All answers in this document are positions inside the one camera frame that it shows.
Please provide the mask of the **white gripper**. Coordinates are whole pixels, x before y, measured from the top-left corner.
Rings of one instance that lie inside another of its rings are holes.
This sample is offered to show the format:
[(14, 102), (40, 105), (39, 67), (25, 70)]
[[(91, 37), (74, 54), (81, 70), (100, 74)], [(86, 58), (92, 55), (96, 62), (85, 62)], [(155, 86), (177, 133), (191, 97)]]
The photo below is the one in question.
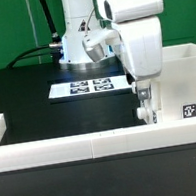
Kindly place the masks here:
[(110, 45), (135, 80), (158, 77), (162, 71), (162, 32), (157, 14), (163, 0), (96, 0), (99, 15), (111, 24), (86, 32), (82, 41), (94, 62), (103, 59), (103, 44)]

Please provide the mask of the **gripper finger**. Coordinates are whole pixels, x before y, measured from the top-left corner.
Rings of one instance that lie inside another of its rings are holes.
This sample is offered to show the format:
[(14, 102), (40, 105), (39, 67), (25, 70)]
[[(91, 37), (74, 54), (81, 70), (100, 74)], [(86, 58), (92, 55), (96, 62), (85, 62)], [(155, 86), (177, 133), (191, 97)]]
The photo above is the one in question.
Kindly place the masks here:
[(137, 81), (136, 92), (139, 100), (144, 101), (145, 99), (150, 98), (151, 96), (150, 84), (151, 83), (149, 80)]

